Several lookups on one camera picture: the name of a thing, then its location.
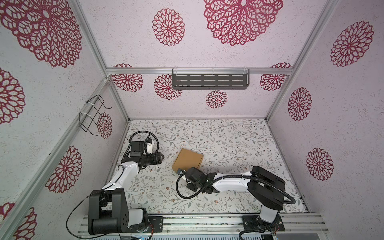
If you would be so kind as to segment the brown cardboard box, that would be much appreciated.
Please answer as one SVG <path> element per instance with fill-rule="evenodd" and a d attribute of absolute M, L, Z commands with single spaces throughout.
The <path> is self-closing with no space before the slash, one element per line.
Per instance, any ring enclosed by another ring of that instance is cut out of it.
<path fill-rule="evenodd" d="M 172 169 L 174 172 L 177 172 L 179 169 L 188 171 L 192 167 L 199 169 L 203 158 L 204 156 L 202 154 L 187 149 L 182 149 L 176 158 Z"/>

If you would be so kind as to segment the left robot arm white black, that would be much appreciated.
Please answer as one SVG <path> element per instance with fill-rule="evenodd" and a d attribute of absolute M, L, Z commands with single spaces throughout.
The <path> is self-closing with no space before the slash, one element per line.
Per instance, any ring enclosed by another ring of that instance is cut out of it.
<path fill-rule="evenodd" d="M 164 155 L 153 149 L 153 140 L 134 141 L 121 160 L 121 169 L 102 190 L 89 196 L 88 233 L 106 235 L 113 233 L 144 232 L 149 228 L 145 208 L 130 209 L 125 189 L 139 172 L 147 166 L 160 165 Z"/>

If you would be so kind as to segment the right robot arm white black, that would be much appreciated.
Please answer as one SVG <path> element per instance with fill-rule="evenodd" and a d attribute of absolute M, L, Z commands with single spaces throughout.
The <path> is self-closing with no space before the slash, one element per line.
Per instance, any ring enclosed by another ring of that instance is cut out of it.
<path fill-rule="evenodd" d="M 187 171 L 178 170 L 179 180 L 185 180 L 187 188 L 196 195 L 200 193 L 239 192 L 250 193 L 261 204 L 259 222 L 271 224 L 283 210 L 286 182 L 262 167 L 254 166 L 243 174 L 224 175 L 219 173 L 204 174 L 192 167 Z"/>

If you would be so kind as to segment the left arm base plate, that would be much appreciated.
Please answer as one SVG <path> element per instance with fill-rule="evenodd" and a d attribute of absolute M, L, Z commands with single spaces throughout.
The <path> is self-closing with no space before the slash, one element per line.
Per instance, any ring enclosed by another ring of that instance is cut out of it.
<path fill-rule="evenodd" d="M 164 217 L 163 216 L 149 216 L 142 223 L 129 226 L 123 233 L 161 233 L 163 231 Z"/>

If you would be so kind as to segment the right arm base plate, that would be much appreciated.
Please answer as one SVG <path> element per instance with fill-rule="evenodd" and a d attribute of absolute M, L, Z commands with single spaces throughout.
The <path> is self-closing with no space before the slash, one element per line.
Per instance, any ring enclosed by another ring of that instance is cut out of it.
<path fill-rule="evenodd" d="M 268 231 L 268 232 L 283 232 L 285 226 L 280 215 L 272 223 L 261 220 L 259 215 L 242 216 L 242 221 L 245 231 Z"/>

